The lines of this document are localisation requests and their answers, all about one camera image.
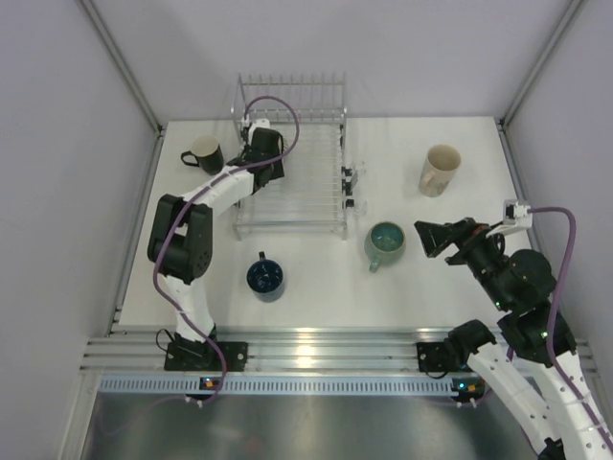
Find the green ceramic mug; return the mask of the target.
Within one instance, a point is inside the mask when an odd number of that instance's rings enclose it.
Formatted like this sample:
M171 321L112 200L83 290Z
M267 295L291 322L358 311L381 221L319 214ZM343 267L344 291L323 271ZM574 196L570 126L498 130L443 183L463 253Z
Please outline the green ceramic mug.
M378 222L369 230L364 241L369 271L376 273L382 266L395 264L403 256L405 247L405 233L398 224Z

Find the tall cream painted mug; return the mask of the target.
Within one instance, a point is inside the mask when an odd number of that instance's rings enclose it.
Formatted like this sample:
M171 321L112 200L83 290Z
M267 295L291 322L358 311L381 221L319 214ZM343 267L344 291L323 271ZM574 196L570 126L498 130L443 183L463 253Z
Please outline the tall cream painted mug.
M461 154L449 145L436 145L426 154L419 191L427 197L441 196L462 164Z

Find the dark blue mug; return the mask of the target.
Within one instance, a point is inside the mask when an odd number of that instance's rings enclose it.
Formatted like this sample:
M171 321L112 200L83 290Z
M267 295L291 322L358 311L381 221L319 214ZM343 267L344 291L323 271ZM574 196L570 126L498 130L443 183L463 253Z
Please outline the dark blue mug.
M265 303L277 301L284 294L284 271L276 261L260 251L258 259L250 265L246 282L254 295Z

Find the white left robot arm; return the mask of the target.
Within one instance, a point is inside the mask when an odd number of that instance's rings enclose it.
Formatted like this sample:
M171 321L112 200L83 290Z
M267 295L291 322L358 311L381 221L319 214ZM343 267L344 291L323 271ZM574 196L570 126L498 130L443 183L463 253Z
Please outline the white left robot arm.
M148 242L152 282L174 309L176 333L189 341L185 358L206 370L217 361L216 324L201 280L213 258L214 220L284 175L284 139L266 119L243 124L240 154L204 185L157 203Z

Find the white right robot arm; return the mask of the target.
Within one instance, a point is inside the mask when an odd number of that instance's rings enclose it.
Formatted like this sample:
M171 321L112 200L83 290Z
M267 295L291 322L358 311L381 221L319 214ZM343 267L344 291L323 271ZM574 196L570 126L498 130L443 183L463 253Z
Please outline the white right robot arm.
M455 327L436 357L444 369L469 369L497 395L540 459L609 459L612 433L585 382L577 341L554 300L561 279L533 249L505 252L499 224L464 218L417 221L424 253L457 248L448 265L466 266L504 315L499 343L482 321Z

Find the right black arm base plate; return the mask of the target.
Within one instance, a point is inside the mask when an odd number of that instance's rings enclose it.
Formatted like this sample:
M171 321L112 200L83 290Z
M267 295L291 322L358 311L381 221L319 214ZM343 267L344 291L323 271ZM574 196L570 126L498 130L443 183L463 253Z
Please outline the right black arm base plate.
M442 342L418 342L416 348L421 373L433 379L442 379L447 374L460 370Z

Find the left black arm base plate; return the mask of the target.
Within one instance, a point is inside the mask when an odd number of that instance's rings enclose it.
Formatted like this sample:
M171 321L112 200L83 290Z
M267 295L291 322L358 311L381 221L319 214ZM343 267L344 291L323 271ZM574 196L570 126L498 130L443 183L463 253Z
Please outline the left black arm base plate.
M215 340L223 354L228 372L242 372L248 358L248 343ZM206 342L192 341L177 334L167 346L164 370L171 372L220 372L222 360Z

